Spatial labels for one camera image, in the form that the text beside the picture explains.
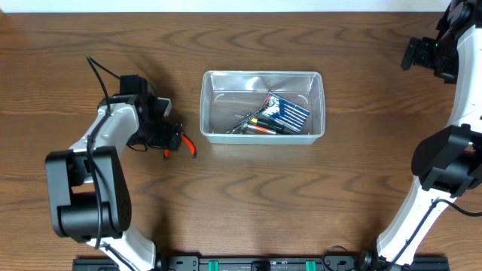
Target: wooden tabletop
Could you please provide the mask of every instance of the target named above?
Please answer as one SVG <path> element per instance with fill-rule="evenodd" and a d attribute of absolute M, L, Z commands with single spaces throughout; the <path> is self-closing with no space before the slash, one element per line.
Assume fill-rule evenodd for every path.
<path fill-rule="evenodd" d="M 124 151 L 133 223 L 163 250 L 203 255 L 361 251 L 407 195 L 415 147 L 442 129 L 455 86 L 402 72 L 410 37 L 441 14 L 5 14 L 0 22 L 0 269 L 69 270 L 99 255 L 57 237 L 44 158 L 76 142 L 102 91 L 84 57 L 139 74 L 173 102 L 197 146 L 169 161 Z M 208 70 L 315 71 L 326 132 L 307 146 L 211 145 L 200 132 Z M 102 73 L 110 94 L 118 82 Z M 482 188 L 458 204 L 482 208 Z M 482 269 L 481 220 L 447 210 L 419 252 Z"/>

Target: clear plastic tray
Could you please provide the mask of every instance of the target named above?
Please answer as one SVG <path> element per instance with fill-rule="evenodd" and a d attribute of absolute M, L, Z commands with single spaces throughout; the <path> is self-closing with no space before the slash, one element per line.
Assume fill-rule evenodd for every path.
<path fill-rule="evenodd" d="M 270 92 L 310 111 L 299 133 L 226 133 L 242 120 L 234 114 L 256 112 Z M 318 72 L 209 71 L 204 74 L 200 108 L 201 133 L 211 143 L 310 145 L 325 132 L 325 97 Z"/>

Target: white backdrop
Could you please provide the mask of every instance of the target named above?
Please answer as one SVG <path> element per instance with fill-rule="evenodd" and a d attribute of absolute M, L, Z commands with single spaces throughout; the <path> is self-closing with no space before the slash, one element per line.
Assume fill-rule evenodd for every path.
<path fill-rule="evenodd" d="M 4 12 L 445 11 L 450 0 L 0 0 Z"/>

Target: green tape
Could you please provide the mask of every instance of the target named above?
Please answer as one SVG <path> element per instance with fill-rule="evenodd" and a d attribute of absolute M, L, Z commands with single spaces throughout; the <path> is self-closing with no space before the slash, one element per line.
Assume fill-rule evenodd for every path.
<path fill-rule="evenodd" d="M 219 271 L 219 262 L 216 260 L 210 260 L 208 263 L 208 271 Z"/>
<path fill-rule="evenodd" d="M 316 271 L 316 262 L 314 260 L 307 260 L 307 271 Z"/>

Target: wooden table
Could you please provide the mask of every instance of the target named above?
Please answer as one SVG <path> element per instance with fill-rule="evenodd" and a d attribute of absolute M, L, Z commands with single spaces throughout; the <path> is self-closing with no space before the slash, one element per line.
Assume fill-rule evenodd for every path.
<path fill-rule="evenodd" d="M 87 130 L 102 98 L 85 60 L 140 74 L 173 101 L 187 147 L 126 150 L 133 223 L 163 250 L 315 254 L 367 247 L 411 184 L 420 140 L 444 127 L 455 87 L 402 72 L 409 37 L 440 14 L 6 14 L 0 23 L 0 269 L 68 270 L 91 247 L 50 225 L 44 158 Z M 316 71 L 326 133 L 310 146 L 211 145 L 200 133 L 208 70 Z M 118 82 L 102 74 L 110 94 Z M 482 189 L 458 204 L 480 210 Z M 482 269 L 481 221 L 447 210 L 419 247 Z"/>

